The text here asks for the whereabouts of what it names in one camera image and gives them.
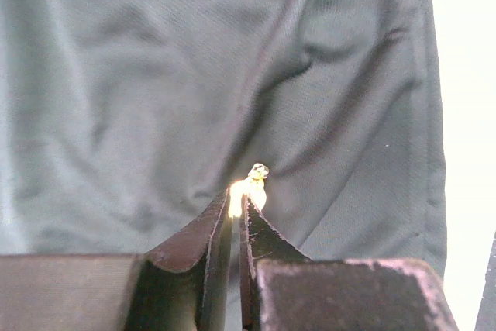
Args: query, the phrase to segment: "white surface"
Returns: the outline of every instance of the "white surface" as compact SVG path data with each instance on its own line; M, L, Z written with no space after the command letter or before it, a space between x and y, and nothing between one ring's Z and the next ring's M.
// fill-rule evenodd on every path
M473 331L496 230L496 0L434 0L434 16L447 163L445 292L460 331Z

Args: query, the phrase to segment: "gray cloth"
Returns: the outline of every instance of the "gray cloth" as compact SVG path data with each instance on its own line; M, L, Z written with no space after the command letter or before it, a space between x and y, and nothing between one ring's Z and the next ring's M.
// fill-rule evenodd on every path
M443 273L431 0L0 0L0 17L0 252L143 252L259 161L264 213L305 254Z

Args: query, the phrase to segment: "gold object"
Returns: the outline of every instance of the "gold object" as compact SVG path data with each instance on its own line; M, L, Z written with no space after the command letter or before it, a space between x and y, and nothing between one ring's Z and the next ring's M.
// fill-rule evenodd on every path
M253 204L261 211L267 201L265 194L265 179L269 168L261 163L255 163L244 180L236 181L229 188L229 217L240 217L242 212L241 201L243 195L248 195Z

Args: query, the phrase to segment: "white background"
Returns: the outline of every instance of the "white background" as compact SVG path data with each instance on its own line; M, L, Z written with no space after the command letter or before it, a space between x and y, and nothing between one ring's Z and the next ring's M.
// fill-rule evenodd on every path
M496 0L433 1L447 166L445 291L460 331L473 331L496 230Z

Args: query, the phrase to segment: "small yellow object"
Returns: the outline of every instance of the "small yellow object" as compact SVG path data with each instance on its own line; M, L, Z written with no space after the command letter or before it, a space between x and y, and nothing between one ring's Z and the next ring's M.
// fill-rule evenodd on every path
M244 195L248 195L253 204L261 211L267 201L265 194L265 182L269 174L269 168L261 163L255 163L244 180L236 181L229 188L229 217L240 217L242 212L241 201Z

